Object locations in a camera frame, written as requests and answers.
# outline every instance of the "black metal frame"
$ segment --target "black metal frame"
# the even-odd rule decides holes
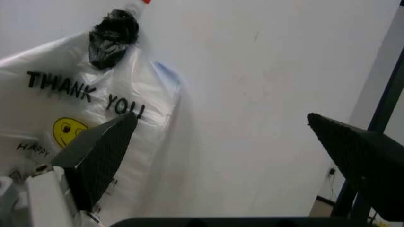
[[[383,133],[391,114],[394,111],[398,98],[404,88],[404,48],[394,67],[390,79],[386,85],[383,95],[379,101],[368,130]],[[345,181],[337,201],[331,213],[333,217],[347,217],[366,221],[370,212],[370,204],[348,181]]]

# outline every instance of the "smiley face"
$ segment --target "smiley face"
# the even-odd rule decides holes
[[[53,137],[56,142],[65,148],[81,131],[88,129],[83,123],[72,118],[64,117],[53,124]]]

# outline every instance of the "plastic bag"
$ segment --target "plastic bag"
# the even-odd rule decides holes
[[[89,33],[0,60],[0,175],[22,182],[81,130],[134,111],[138,126],[119,170],[96,205],[106,225],[133,217],[139,191],[177,103],[177,75],[131,45],[117,65],[89,62]]]

